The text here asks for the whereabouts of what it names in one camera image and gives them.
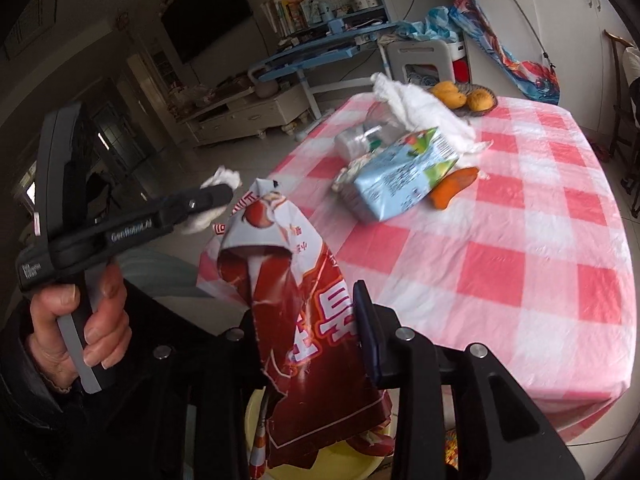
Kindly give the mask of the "person's left hand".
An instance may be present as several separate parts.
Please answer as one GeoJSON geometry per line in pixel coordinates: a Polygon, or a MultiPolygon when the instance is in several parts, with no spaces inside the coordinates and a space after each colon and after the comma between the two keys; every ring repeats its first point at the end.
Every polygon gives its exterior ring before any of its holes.
{"type": "Polygon", "coordinates": [[[131,339],[126,296],[115,263],[35,293],[27,350],[55,388],[67,390],[79,380],[86,393],[103,391],[106,370],[124,357],[131,339]]]}

